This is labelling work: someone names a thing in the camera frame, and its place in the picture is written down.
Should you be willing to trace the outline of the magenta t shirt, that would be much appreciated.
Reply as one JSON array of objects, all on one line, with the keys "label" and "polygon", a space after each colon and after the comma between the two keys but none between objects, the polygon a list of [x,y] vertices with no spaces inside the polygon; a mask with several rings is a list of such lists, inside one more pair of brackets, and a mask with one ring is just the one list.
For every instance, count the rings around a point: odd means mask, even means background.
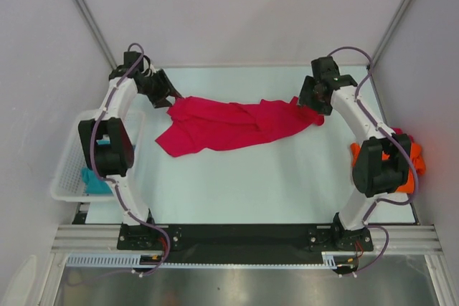
[{"label": "magenta t shirt", "polygon": [[171,126],[156,143],[178,158],[204,149],[226,151],[271,143],[324,124],[323,115],[297,102],[297,97],[256,104],[180,98],[167,111]]}]

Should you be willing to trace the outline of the white plastic laundry basket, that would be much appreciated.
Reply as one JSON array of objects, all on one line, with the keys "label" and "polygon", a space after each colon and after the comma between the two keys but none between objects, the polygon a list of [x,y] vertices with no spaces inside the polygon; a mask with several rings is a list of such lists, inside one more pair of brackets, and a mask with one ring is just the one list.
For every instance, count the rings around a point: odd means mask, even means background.
[{"label": "white plastic laundry basket", "polygon": [[[58,163],[55,177],[51,184],[50,193],[52,198],[66,202],[106,202],[112,201],[114,195],[87,193],[87,185],[81,176],[81,170],[87,166],[85,156],[77,130],[78,124],[82,120],[89,120],[96,110],[86,110],[81,112],[75,119],[69,138]],[[134,148],[134,164],[130,171],[133,175],[136,172],[140,150],[143,128],[145,124],[145,113],[140,110],[130,110],[123,120],[127,134]]]}]

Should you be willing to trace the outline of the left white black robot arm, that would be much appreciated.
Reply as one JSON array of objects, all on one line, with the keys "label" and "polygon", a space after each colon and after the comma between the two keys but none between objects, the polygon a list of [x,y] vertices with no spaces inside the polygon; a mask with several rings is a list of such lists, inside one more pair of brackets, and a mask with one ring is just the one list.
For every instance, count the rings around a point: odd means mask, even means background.
[{"label": "left white black robot arm", "polygon": [[124,119],[136,95],[144,95],[154,108],[171,107],[181,94],[163,69],[153,68],[139,44],[131,44],[123,62],[109,75],[108,92],[102,105],[77,129],[87,167],[106,183],[123,212],[117,248],[152,249],[168,245],[168,235],[160,229],[143,201],[134,181],[135,150]]}]

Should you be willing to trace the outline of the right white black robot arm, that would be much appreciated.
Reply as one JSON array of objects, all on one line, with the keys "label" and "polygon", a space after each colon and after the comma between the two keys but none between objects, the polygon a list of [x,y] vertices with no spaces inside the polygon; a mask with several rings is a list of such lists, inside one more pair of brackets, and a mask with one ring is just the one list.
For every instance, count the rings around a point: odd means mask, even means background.
[{"label": "right white black robot arm", "polygon": [[303,82],[298,105],[320,115],[337,112],[356,137],[360,150],[351,170],[354,190],[345,207],[333,218],[327,235],[311,233],[313,250],[336,249],[350,252],[360,244],[372,250],[368,220],[388,195],[415,176],[410,158],[412,141],[397,134],[378,118],[360,95],[360,85],[343,75],[333,57],[319,57],[311,63],[312,74]]}]

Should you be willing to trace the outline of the dark pink t shirt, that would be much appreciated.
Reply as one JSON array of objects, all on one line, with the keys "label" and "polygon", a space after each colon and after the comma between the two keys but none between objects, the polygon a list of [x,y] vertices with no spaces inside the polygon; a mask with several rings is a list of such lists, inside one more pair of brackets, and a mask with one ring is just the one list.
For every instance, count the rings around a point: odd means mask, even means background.
[{"label": "dark pink t shirt", "polygon": [[392,129],[397,135],[407,135],[412,143],[415,141],[414,138],[410,134],[407,134],[401,128],[392,128]]}]

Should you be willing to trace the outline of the teal t shirt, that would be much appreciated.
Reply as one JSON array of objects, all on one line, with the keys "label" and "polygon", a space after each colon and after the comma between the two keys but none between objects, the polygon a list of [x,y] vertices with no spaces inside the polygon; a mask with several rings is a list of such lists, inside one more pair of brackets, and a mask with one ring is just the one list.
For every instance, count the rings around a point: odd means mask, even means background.
[{"label": "teal t shirt", "polygon": [[101,181],[90,169],[90,163],[86,161],[89,156],[85,156],[85,167],[80,169],[80,177],[85,184],[85,193],[89,196],[112,196],[113,193],[107,182]]}]

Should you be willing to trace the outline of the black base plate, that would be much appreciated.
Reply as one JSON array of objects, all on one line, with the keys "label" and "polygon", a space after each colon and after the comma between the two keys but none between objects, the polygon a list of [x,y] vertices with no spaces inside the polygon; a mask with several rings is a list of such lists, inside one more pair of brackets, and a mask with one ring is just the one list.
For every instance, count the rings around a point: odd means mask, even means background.
[{"label": "black base plate", "polygon": [[169,224],[159,229],[122,225],[117,248],[170,250],[168,263],[318,264],[324,252],[351,256],[372,252],[368,229],[343,230],[337,224]]}]

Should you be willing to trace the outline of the aluminium rail frame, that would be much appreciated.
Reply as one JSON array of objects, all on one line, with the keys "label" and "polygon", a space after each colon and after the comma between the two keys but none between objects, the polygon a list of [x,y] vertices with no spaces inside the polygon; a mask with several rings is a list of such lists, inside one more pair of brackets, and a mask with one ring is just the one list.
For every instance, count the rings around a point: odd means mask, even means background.
[{"label": "aluminium rail frame", "polygon": [[[386,225],[389,243],[385,251],[391,255],[441,255],[443,249],[433,226]],[[51,251],[59,253],[116,253],[120,226],[61,225]]]}]

